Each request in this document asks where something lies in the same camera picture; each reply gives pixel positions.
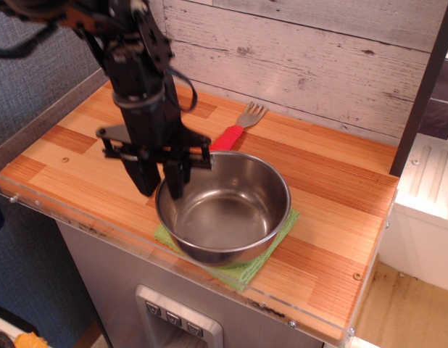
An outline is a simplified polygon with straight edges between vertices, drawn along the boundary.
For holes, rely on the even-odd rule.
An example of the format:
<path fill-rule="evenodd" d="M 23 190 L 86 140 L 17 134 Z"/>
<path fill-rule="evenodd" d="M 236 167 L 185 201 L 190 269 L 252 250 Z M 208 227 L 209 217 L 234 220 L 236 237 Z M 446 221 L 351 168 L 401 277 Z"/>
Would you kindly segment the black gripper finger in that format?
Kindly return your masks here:
<path fill-rule="evenodd" d="M 161 181 L 157 164 L 136 157 L 122 157 L 121 161 L 138 191 L 151 196 Z"/>
<path fill-rule="evenodd" d="M 167 161 L 163 166 L 167 187 L 173 199 L 183 196 L 185 185 L 191 178 L 191 165 L 188 160 Z"/>

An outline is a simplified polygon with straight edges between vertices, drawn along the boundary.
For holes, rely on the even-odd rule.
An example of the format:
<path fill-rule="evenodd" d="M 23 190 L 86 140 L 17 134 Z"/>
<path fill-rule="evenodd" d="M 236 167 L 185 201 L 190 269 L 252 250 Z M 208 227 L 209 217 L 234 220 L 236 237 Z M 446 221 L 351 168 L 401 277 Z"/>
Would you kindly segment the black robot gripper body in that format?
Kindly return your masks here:
<path fill-rule="evenodd" d="M 211 166 L 210 139 L 182 122 L 171 68 L 171 54 L 104 54 L 103 71 L 123 123 L 96 132 L 107 157 L 130 170 L 155 171 L 158 164 L 177 171 Z"/>

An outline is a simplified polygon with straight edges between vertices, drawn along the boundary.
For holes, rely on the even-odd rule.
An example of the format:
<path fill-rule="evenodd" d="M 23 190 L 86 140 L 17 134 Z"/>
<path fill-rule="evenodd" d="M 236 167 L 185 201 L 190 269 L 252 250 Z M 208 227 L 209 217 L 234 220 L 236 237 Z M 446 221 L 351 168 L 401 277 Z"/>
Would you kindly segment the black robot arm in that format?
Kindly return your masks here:
<path fill-rule="evenodd" d="M 100 128 L 104 154 L 121 160 L 137 189 L 151 196 L 164 181 L 182 197 L 193 167 L 211 168 L 210 140 L 182 122 L 170 66 L 173 53 L 147 1 L 0 1 L 0 12 L 43 28 L 0 49 L 0 59 L 30 55 L 60 27 L 84 40 L 109 78 L 123 124 Z"/>

